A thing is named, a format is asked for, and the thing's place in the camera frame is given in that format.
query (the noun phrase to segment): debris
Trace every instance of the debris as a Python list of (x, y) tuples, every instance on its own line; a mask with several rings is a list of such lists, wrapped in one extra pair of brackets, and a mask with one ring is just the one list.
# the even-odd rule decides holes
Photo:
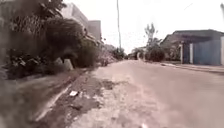
[(83, 92), (80, 92), (79, 97), (82, 98), (82, 96), (83, 96)]
[(140, 128), (148, 128), (148, 126), (146, 124), (142, 123)]
[(76, 92), (76, 91), (71, 91), (69, 94), (69, 96), (72, 96), (72, 97), (77, 96), (77, 95), (78, 95), (78, 92)]
[(90, 99), (90, 96), (89, 96), (89, 95), (84, 95), (84, 97), (85, 97), (86, 99)]

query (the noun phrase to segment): overcast sky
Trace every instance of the overcast sky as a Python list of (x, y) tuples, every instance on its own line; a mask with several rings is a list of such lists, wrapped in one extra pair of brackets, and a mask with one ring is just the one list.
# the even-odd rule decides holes
[[(73, 2), (89, 20), (102, 21), (106, 43), (119, 46), (117, 0), (65, 0)], [(122, 47), (127, 53), (144, 46), (144, 28), (151, 22), (164, 38), (175, 30), (215, 29), (224, 32), (220, 4), (224, 0), (119, 0)]]

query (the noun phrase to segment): asphalt road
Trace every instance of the asphalt road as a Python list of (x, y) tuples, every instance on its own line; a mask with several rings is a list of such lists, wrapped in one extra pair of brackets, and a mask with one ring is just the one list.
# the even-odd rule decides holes
[[(102, 99), (105, 106), (101, 110), (87, 113), (74, 122), (72, 127), (87, 127), (81, 125), (82, 122), (89, 123), (88, 127), (98, 127), (96, 124), (90, 125), (90, 120), (96, 117), (96, 113), (97, 118), (100, 118), (113, 115), (122, 109), (118, 116), (111, 117), (113, 120), (116, 119), (118, 124), (119, 120), (123, 120), (120, 127), (134, 128), (145, 123), (149, 128), (224, 128), (223, 75), (141, 61), (115, 63), (100, 68), (93, 74), (101, 79), (128, 84), (117, 86), (114, 92), (106, 92)], [(115, 98), (110, 98), (110, 94), (116, 95)], [(156, 107), (150, 107), (149, 104), (153, 102)], [(102, 125), (106, 121), (109, 121), (108, 118), (101, 118), (99, 124)]]

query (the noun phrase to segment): concrete wall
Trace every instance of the concrete wall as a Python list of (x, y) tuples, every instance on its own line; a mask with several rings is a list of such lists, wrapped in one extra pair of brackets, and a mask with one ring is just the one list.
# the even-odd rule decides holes
[(95, 37), (97, 40), (101, 40), (101, 21), (89, 21), (87, 17), (73, 3), (67, 4), (67, 7), (63, 8), (61, 13), (65, 18), (78, 21), (87, 29), (89, 35)]
[(221, 65), (221, 40), (194, 43), (193, 62), (202, 65)]
[(224, 65), (224, 37), (221, 38), (221, 64)]
[(61, 10), (61, 13), (63, 17), (68, 19), (74, 19), (78, 21), (80, 24), (82, 24), (85, 28), (88, 28), (88, 22), (89, 22), (88, 19), (75, 4), (73, 3), (67, 4), (67, 7), (63, 8)]
[(194, 44), (191, 43), (190, 44), (190, 63), (193, 64), (194, 63), (194, 49), (193, 49)]
[(190, 64), (190, 44), (183, 44), (183, 63)]
[(100, 20), (91, 20), (91, 21), (89, 21), (88, 31), (97, 40), (101, 40), (101, 21)]

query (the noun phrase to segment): shrub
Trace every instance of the shrub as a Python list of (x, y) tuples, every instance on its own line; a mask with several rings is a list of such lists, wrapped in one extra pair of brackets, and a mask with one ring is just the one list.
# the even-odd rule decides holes
[(112, 51), (112, 54), (117, 60), (122, 60), (125, 57), (123, 48), (116, 48), (114, 51)]
[(98, 47), (95, 42), (89, 39), (83, 39), (81, 45), (75, 51), (77, 58), (73, 60), (73, 63), (82, 68), (94, 66), (98, 57), (97, 51)]
[(164, 50), (158, 46), (155, 45), (152, 48), (149, 49), (149, 52), (146, 54), (146, 58), (155, 62), (160, 62), (164, 59), (165, 52)]

